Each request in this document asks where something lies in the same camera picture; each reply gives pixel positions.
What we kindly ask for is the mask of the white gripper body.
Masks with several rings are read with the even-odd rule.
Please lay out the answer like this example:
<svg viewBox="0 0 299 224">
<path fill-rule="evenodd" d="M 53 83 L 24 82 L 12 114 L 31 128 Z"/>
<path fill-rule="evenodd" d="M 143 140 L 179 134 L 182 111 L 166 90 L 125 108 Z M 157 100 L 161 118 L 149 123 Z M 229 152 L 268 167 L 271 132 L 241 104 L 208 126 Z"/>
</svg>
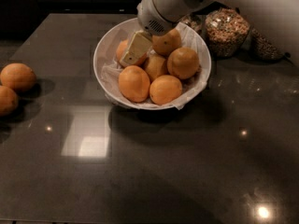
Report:
<svg viewBox="0 0 299 224">
<path fill-rule="evenodd" d="M 137 6 L 140 26 L 152 35 L 164 35 L 178 24 L 177 0 L 141 0 Z"/>
</svg>

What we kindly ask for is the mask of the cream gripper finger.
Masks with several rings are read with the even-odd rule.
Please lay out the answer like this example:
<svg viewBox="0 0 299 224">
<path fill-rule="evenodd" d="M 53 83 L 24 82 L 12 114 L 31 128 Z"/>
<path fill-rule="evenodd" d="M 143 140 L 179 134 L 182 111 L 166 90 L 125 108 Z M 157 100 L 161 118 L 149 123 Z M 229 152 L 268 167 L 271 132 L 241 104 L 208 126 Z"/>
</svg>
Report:
<svg viewBox="0 0 299 224">
<path fill-rule="evenodd" d="M 134 32 L 128 40 L 127 48 L 120 58 L 123 67 L 141 65 L 152 45 L 151 35 L 144 31 Z"/>
</svg>

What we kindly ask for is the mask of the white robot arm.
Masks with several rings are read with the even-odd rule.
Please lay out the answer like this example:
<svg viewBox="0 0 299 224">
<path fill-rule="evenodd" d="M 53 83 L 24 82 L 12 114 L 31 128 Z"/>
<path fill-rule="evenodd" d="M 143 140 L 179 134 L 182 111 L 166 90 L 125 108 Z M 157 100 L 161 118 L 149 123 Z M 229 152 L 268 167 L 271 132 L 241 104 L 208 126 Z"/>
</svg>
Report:
<svg viewBox="0 0 299 224">
<path fill-rule="evenodd" d="M 137 18 L 143 30 L 164 35 L 179 19 L 214 1 L 238 9 L 270 43 L 299 65 L 299 0 L 141 0 Z"/>
</svg>

